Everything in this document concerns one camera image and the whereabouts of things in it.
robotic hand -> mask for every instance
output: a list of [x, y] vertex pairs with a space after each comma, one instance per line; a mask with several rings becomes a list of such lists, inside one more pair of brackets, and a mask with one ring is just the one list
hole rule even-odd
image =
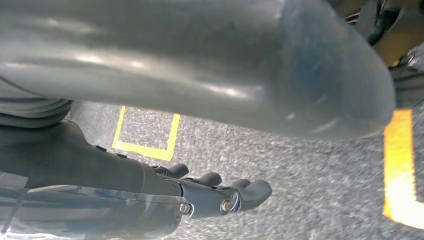
[[189, 173], [184, 164], [171, 168], [154, 166], [153, 169], [158, 174], [169, 177], [167, 179], [170, 182], [181, 188], [181, 196], [188, 202], [181, 205], [181, 212], [193, 219], [251, 210], [262, 204], [272, 193], [270, 184], [264, 180], [250, 182], [241, 179], [224, 187], [219, 186], [222, 179], [215, 172], [198, 179], [182, 178]]
[[251, 210], [272, 193], [263, 180], [220, 186], [217, 173], [183, 178], [184, 164], [149, 166], [87, 143], [74, 122], [0, 126], [1, 239], [152, 239], [182, 218]]

transparent plastic shield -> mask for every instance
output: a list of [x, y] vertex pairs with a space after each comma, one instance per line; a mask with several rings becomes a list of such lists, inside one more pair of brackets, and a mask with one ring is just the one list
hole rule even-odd
[[180, 224], [184, 201], [176, 196], [84, 186], [27, 189], [0, 185], [0, 239], [160, 238]]

gray plastic cover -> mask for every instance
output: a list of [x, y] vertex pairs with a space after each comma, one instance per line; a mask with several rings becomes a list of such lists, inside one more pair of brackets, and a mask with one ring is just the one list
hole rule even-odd
[[395, 108], [386, 65], [322, 0], [3, 0], [0, 75], [2, 109], [85, 100], [310, 139], [379, 133]]

yellow rectangle marking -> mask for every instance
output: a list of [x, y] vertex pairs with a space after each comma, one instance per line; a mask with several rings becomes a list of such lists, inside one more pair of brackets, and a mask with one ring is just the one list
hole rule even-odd
[[154, 148], [149, 146], [141, 146], [129, 142], [119, 141], [121, 134], [122, 124], [124, 122], [124, 114], [126, 107], [123, 106], [120, 110], [118, 124], [116, 127], [115, 137], [113, 139], [112, 147], [127, 152], [135, 152], [150, 158], [160, 159], [164, 161], [171, 161], [174, 156], [175, 144], [177, 142], [178, 126], [180, 124], [180, 115], [174, 114], [172, 118], [171, 129], [169, 131], [168, 144], [166, 149]]
[[397, 110], [384, 132], [384, 210], [395, 222], [424, 229], [424, 204], [417, 201], [412, 110]]

yellow tape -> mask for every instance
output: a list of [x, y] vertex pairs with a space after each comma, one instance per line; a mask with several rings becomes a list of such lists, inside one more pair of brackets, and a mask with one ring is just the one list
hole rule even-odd
[[397, 110], [384, 132], [384, 211], [395, 222], [424, 229], [415, 190], [412, 110]]
[[129, 142], [119, 141], [122, 123], [124, 122], [125, 106], [121, 108], [118, 124], [116, 127], [115, 137], [112, 147], [127, 152], [135, 152], [150, 158], [171, 161], [174, 156], [175, 144], [177, 142], [178, 126], [180, 124], [180, 115], [174, 114], [172, 118], [171, 129], [169, 131], [168, 144], [166, 149], [154, 148], [149, 146], [141, 146]]

